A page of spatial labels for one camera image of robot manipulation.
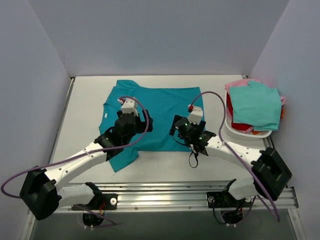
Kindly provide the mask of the teal t-shirt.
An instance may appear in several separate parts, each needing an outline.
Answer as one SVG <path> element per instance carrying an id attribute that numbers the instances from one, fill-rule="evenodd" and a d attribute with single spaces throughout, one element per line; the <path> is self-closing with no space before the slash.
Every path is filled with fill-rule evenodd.
<path id="1" fill-rule="evenodd" d="M 112 88 L 105 103 L 99 132 L 103 134 L 117 120 L 117 112 L 121 105 L 119 97 L 137 98 L 148 110 L 153 119 L 153 131 L 148 132 L 142 140 L 109 160 L 114 172 L 118 172 L 144 152 L 188 152 L 188 148 L 176 143 L 169 135 L 175 115 L 188 116 L 188 105 L 195 100 L 197 107 L 203 108 L 202 98 L 196 98 L 201 93 L 199 87 L 189 88 L 146 88 L 133 80 L 118 80 Z"/>

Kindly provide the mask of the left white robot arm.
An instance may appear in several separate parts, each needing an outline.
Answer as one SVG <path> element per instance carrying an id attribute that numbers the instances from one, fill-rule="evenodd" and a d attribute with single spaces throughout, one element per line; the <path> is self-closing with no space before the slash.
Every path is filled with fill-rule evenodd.
<path id="1" fill-rule="evenodd" d="M 132 146 L 132 138 L 153 130 L 153 119 L 148 110 L 140 117 L 136 109 L 119 110 L 114 125 L 81 151 L 61 162 L 31 168 L 25 177 L 19 197 L 37 220 L 44 220 L 57 209 L 66 206 L 86 206 L 95 210 L 103 194 L 92 182 L 78 186 L 67 184 L 91 169 L 116 157 Z"/>

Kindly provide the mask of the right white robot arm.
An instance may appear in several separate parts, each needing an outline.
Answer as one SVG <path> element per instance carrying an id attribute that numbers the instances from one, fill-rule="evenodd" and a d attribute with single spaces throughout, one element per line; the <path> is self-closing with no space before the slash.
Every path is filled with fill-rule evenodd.
<path id="1" fill-rule="evenodd" d="M 222 193 L 223 203 L 232 207 L 246 197 L 257 195 L 276 201 L 292 177 L 279 153 L 272 147 L 257 149 L 221 140 L 205 130 L 205 125 L 203 120 L 193 124 L 188 118 L 175 115 L 169 134 L 177 134 L 196 158 L 200 154 L 217 157 L 250 173 L 250 177 L 230 181 Z"/>

